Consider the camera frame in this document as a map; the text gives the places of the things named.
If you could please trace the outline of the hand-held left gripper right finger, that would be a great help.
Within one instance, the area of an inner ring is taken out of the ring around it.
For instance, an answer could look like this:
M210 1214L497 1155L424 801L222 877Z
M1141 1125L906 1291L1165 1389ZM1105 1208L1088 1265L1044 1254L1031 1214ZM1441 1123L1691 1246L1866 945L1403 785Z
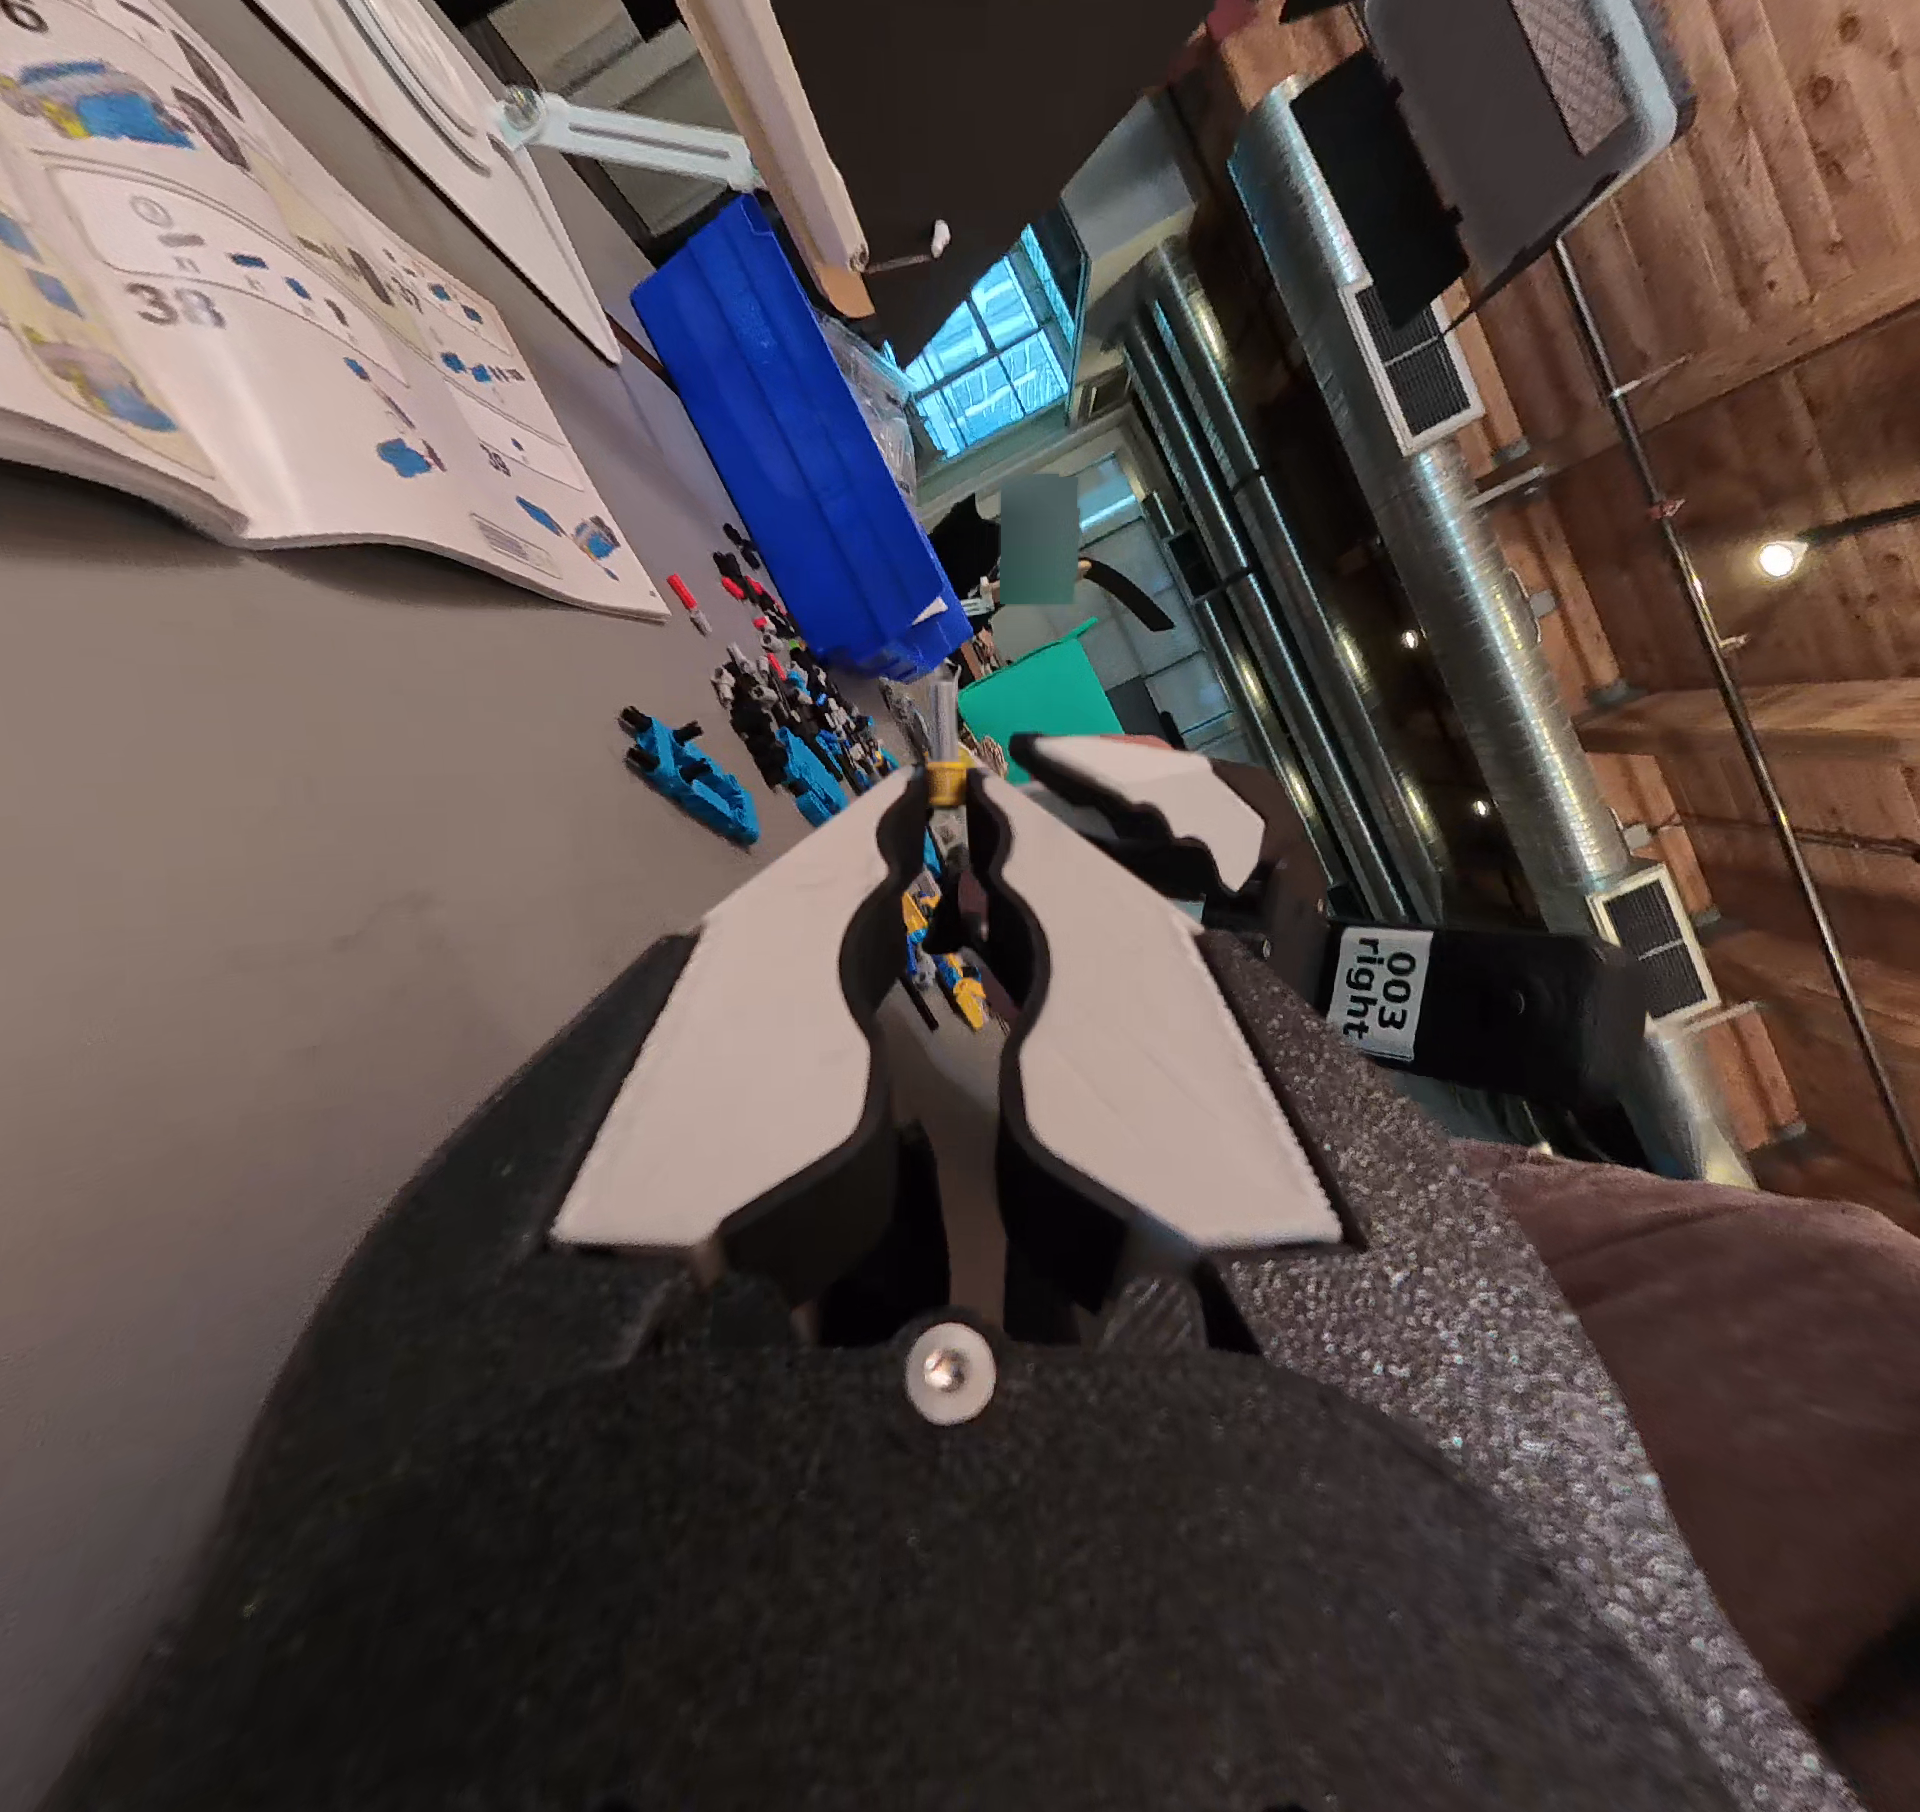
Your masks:
M995 1195L1023 1268L1099 1315L1141 1274L1344 1249L1197 921L995 774L971 774L968 827L987 960L1021 1002Z

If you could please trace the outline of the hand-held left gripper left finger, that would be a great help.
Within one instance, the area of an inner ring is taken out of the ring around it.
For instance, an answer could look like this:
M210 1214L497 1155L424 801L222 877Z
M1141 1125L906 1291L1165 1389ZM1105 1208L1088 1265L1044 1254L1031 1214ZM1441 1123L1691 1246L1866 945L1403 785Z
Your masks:
M928 815L924 772L898 771L699 921L552 1249L742 1274L823 1313L949 1306L938 1175L902 1144L880 1032Z

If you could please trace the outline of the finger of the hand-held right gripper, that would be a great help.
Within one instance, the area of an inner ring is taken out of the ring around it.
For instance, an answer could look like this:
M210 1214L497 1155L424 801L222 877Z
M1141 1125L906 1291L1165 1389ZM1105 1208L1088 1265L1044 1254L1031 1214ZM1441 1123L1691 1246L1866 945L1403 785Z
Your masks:
M1240 899L1271 877L1268 819L1201 755L1136 735L1017 733L1010 764L1112 851L1170 865L1174 885Z

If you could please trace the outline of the pile of small building pieces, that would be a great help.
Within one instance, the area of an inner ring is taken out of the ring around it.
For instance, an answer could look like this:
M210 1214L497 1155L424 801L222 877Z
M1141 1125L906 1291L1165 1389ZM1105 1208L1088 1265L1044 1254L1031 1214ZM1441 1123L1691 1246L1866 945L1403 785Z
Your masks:
M716 698L734 735L746 745L761 783L785 791L802 819L823 827L899 768L880 743L875 721L841 695L765 577L760 551L742 529L722 525L723 547L712 562L720 584L746 612L756 649L729 648L714 673ZM935 950L930 935L948 907L955 856L924 835L923 866L902 893L902 984L927 1029L937 1029L933 998L971 1032L988 1028L988 994L980 969L957 948Z

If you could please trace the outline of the person's right forearm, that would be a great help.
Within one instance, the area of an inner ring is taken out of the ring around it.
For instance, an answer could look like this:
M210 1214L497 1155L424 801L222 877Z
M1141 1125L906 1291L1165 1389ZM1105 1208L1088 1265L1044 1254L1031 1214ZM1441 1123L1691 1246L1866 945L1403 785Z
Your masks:
M1918 1249L1880 1214L1468 1147L1695 1560L1835 1752L1915 1752Z

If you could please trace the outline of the teal green box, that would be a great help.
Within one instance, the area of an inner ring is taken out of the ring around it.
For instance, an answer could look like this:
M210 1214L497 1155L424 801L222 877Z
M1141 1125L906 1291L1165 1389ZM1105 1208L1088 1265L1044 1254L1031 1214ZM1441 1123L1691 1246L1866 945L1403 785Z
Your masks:
M994 741L1018 779L1015 739L1121 737L1124 733L1107 689L1099 684L1083 648L1095 626L1084 620L1056 642L1026 652L957 693L957 718L972 739Z

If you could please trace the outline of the blue panel with black pins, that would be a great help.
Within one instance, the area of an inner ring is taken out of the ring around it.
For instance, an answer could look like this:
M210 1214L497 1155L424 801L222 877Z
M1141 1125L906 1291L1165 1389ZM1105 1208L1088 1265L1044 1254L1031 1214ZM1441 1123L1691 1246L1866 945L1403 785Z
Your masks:
M699 743L704 727L697 721L672 727L625 707L618 725L628 739L624 764L643 785L730 844L754 849L760 842L751 794Z

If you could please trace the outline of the clear plastic bag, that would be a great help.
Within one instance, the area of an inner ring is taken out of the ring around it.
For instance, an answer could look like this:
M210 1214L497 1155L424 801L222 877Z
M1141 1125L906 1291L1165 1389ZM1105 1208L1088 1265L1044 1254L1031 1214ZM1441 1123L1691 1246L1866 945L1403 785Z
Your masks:
M918 503L918 452L913 438L911 391L896 362L879 354L867 341L831 312L816 312L816 325L828 343L842 380L851 389L856 408L876 440L889 475L906 503Z

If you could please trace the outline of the blue plastic bin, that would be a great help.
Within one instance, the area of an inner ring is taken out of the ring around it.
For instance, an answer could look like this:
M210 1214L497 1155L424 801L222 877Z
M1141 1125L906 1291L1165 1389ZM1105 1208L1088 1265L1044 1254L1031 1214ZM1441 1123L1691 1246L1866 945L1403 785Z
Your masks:
M972 638L777 230L733 196L633 292L804 644L913 681Z

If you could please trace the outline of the instruction booklet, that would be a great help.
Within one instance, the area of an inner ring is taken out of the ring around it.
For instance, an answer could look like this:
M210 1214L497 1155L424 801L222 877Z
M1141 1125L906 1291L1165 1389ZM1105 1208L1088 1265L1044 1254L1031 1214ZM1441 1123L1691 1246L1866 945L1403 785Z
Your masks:
M502 315L166 0L3 0L1 66L7 460L667 620Z

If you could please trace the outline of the white laptop stand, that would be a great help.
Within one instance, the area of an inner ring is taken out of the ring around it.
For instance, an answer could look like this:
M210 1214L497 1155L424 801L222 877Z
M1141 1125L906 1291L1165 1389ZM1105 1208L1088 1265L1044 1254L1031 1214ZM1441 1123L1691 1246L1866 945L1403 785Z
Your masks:
M768 190L835 312L875 312L867 241L770 0L676 0L733 133L505 86L430 0L251 0L604 362L620 347L534 151Z

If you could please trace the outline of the large silver ventilation duct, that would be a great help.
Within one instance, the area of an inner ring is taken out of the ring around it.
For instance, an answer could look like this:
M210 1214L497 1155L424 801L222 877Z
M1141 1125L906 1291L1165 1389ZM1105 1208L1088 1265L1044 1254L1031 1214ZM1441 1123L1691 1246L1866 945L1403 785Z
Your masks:
M1393 432L1351 313L1357 245L1300 123L1307 92L1292 74L1249 110L1230 158L1240 205L1538 910L1556 933L1609 939L1644 987L1622 1104L1652 1169L1747 1191L1702 1041L1721 996L1692 920L1668 866L1630 856L1453 438L1406 452Z

